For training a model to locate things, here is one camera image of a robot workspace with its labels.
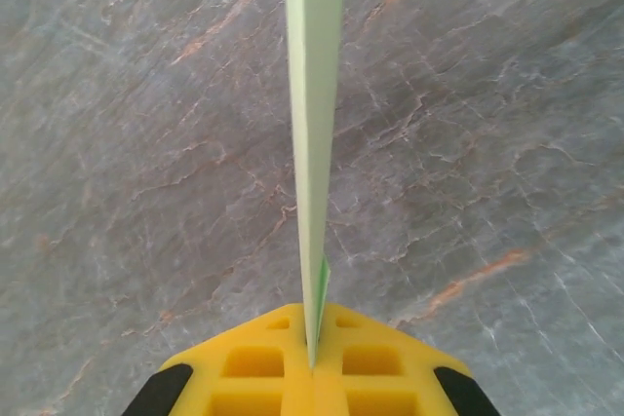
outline stone floor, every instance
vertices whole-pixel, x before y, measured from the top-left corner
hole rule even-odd
[[[0,0],[0,413],[300,300],[283,0]],[[624,414],[624,0],[345,0],[330,300]]]

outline thin green card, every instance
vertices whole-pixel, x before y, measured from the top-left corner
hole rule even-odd
[[[310,366],[329,268],[323,254],[342,0],[286,0],[299,257]]]

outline black corner pad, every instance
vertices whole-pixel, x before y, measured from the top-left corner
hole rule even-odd
[[[449,367],[434,372],[458,416],[500,416],[474,379]]]
[[[122,416],[169,416],[192,373],[193,368],[188,364],[176,364],[156,372]]]

